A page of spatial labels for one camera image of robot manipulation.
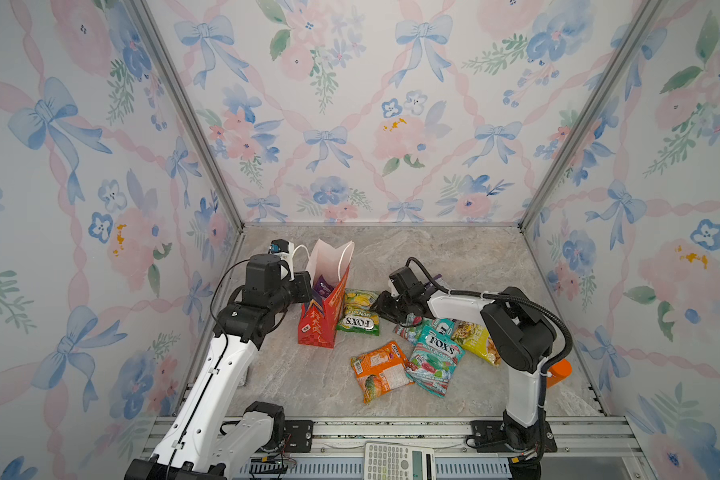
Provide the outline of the yellow green Fox's packet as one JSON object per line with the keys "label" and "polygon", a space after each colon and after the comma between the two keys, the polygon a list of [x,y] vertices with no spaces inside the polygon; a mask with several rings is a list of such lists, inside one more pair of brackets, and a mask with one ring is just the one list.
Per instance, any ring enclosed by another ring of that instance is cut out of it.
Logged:
{"label": "yellow green Fox's packet", "polygon": [[377,299],[378,294],[375,292],[347,289],[336,329],[340,332],[379,336],[380,318],[371,310]]}

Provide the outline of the purple Fox's berries packet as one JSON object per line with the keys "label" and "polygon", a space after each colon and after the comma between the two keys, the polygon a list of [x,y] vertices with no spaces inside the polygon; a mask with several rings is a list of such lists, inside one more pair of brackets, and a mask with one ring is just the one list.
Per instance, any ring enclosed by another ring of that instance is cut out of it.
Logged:
{"label": "purple Fox's berries packet", "polygon": [[315,296],[321,300],[326,300],[330,297],[334,290],[332,286],[323,275],[320,275],[313,285],[313,292]]}

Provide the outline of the teal Fox's candy packet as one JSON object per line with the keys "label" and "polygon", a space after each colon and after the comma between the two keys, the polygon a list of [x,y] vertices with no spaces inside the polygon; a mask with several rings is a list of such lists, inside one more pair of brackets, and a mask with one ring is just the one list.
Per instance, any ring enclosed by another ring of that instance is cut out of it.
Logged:
{"label": "teal Fox's candy packet", "polygon": [[416,385],[443,398],[463,355],[464,350],[448,335],[425,326],[406,362],[405,372]]}

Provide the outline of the red paper gift bag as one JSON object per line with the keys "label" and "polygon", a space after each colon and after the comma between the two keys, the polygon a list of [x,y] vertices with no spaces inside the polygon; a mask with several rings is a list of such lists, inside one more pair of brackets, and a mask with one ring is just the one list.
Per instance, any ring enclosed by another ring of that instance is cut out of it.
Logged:
{"label": "red paper gift bag", "polygon": [[[343,311],[354,248],[353,241],[339,247],[333,247],[323,240],[315,243],[306,266],[311,276],[312,299],[302,306],[297,331],[300,345],[329,349],[335,346],[336,326]],[[334,286],[326,300],[317,298],[313,292],[313,285],[320,275]]]}

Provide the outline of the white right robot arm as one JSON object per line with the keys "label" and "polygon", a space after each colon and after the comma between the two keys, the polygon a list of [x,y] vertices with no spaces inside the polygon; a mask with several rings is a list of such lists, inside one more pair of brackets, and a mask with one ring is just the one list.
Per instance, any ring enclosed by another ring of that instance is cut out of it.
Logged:
{"label": "white right robot arm", "polygon": [[408,265],[391,273],[391,289],[379,294],[371,310],[405,327],[410,315],[485,327],[509,368],[509,394],[499,424],[475,423],[466,444],[483,453],[515,453],[520,461],[541,458],[553,439],[545,412],[547,378],[550,368],[571,352],[570,331],[518,288],[499,293],[454,290],[439,284],[425,267],[420,270],[425,282]]}

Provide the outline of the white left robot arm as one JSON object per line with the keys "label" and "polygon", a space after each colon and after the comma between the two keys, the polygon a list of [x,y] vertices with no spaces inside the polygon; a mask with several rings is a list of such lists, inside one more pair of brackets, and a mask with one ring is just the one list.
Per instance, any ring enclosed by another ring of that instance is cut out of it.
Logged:
{"label": "white left robot arm", "polygon": [[245,282],[214,317],[203,367],[169,431],[147,459],[135,459],[128,479],[231,479],[258,451],[284,442],[282,407],[253,403],[228,433],[221,427],[243,374],[275,330],[277,315],[312,298],[311,277],[293,266],[294,246],[274,241],[245,260]]}

